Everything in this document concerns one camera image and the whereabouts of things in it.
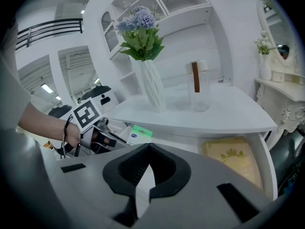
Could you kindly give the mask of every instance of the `small white vase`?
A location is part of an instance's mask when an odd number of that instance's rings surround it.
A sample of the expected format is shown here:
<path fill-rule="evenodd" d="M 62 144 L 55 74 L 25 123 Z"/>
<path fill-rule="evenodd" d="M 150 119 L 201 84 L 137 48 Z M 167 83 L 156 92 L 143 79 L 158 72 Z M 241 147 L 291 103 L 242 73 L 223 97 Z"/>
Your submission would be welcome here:
<path fill-rule="evenodd" d="M 143 85 L 149 102 L 158 110 L 166 110 L 163 84 L 152 60 L 140 62 Z"/>
<path fill-rule="evenodd" d="M 261 54 L 260 58 L 261 58 L 261 63 L 260 63 L 261 78 L 263 80 L 270 81 L 272 73 L 271 73 L 271 67 L 270 67 L 270 64 L 269 64 L 269 55 L 268 54 Z"/>

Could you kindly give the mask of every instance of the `hand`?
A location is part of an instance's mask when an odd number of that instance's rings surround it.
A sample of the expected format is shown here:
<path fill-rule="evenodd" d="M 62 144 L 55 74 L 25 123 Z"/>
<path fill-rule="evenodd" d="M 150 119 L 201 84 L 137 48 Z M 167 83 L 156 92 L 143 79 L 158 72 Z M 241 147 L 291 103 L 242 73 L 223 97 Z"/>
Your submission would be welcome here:
<path fill-rule="evenodd" d="M 77 125 L 70 123 L 67 127 L 66 142 L 72 147 L 76 147 L 80 142 L 80 130 Z"/>

